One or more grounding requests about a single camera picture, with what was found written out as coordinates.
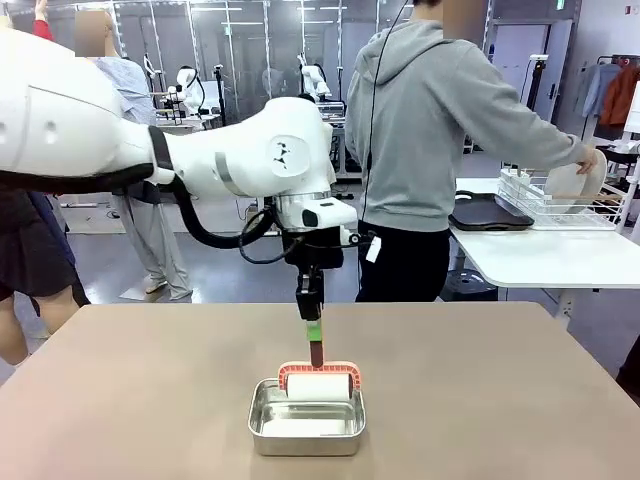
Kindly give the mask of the person's right hand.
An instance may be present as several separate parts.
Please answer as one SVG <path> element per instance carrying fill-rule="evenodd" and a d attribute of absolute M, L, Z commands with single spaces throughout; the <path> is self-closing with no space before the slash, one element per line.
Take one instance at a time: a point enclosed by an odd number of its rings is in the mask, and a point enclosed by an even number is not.
<path fill-rule="evenodd" d="M 580 159 L 576 162 L 578 165 L 577 174 L 589 174 L 599 163 L 598 151 L 594 148 L 587 148 Z"/>

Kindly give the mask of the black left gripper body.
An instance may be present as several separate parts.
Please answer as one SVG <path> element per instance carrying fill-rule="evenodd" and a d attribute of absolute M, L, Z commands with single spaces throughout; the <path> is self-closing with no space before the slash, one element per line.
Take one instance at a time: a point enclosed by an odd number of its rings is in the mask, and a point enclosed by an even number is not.
<path fill-rule="evenodd" d="M 324 271 L 339 269 L 344 263 L 339 234 L 284 234 L 283 249 L 289 250 L 285 262 L 309 275 L 314 286 L 324 293 Z"/>

